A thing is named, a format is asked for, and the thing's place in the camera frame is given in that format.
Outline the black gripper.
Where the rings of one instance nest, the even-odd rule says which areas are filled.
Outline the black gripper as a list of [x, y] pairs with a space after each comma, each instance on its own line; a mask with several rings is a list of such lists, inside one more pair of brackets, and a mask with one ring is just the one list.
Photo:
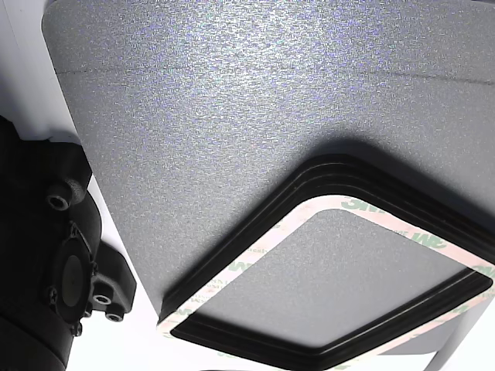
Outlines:
[[1, 122], [1, 368], [64, 370], [82, 320], [121, 322], [135, 298], [126, 259], [101, 239], [74, 143], [24, 141]]

